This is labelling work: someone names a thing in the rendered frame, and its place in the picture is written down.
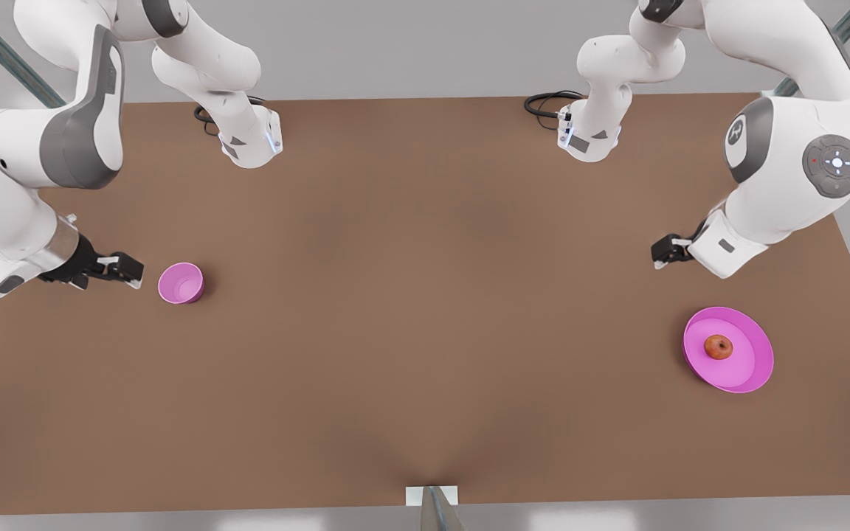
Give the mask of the pink plate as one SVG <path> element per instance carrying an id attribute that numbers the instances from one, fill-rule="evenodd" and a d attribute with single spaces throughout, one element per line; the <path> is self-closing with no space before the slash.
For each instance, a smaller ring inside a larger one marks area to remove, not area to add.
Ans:
<path id="1" fill-rule="evenodd" d="M 732 344 L 728 358 L 717 360 L 705 351 L 711 336 L 724 336 Z M 725 392 L 756 391 L 769 381 L 775 354 L 768 336 L 756 320 L 729 307 L 698 310 L 685 324 L 683 353 L 691 371 L 702 381 Z"/>

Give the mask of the pink bowl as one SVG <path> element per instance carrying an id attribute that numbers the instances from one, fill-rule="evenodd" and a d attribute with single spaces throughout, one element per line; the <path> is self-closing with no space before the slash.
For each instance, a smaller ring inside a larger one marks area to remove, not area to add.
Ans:
<path id="1" fill-rule="evenodd" d="M 166 268 L 156 283 L 156 292 L 170 305 L 189 305 L 203 295 L 202 270 L 195 263 L 174 263 Z"/>

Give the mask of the silver frame post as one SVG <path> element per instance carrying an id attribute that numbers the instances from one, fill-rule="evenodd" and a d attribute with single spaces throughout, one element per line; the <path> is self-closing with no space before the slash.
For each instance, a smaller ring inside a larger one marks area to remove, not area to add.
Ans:
<path id="1" fill-rule="evenodd" d="M 58 108 L 66 101 L 0 36 L 0 65 L 45 108 Z"/>
<path id="2" fill-rule="evenodd" d="M 466 531 L 441 487 L 423 487 L 421 531 Z"/>
<path id="3" fill-rule="evenodd" d="M 826 24 L 826 29 L 829 31 L 834 44 L 837 45 L 837 53 L 844 60 L 848 60 L 846 43 L 850 40 L 850 7 L 833 26 Z M 794 77 L 785 77 L 772 91 L 769 91 L 769 93 L 763 91 L 760 95 L 763 95 L 763 97 L 766 97 L 766 95 L 794 97 L 794 95 L 800 93 L 802 93 L 802 88 L 799 80 L 796 80 Z"/>

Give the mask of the white post foot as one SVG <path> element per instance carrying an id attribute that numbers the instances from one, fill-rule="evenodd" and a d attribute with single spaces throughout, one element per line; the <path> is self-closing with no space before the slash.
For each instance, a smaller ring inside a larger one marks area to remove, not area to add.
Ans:
<path id="1" fill-rule="evenodd" d="M 459 505 L 458 486 L 411 486 L 405 488 L 405 505 L 422 505 L 425 501 L 439 505 L 441 498 L 449 505 Z"/>

